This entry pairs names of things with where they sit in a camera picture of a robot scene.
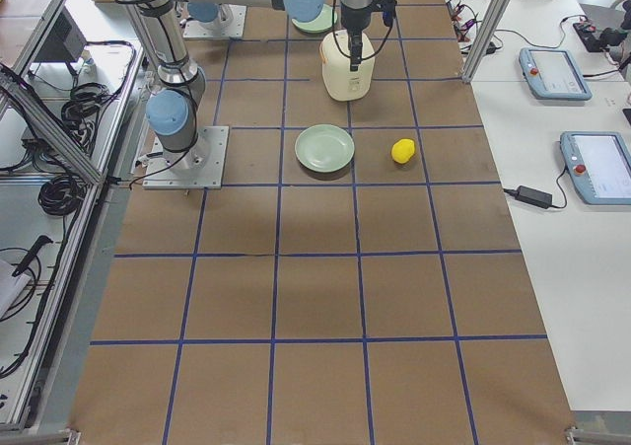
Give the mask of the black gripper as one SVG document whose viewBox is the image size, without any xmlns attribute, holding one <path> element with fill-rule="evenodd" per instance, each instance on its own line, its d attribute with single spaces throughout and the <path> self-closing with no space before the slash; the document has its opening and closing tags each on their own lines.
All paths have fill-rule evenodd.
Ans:
<svg viewBox="0 0 631 445">
<path fill-rule="evenodd" d="M 341 0 L 341 25 L 348 31 L 350 69 L 361 64 L 361 32 L 370 24 L 370 0 Z"/>
</svg>

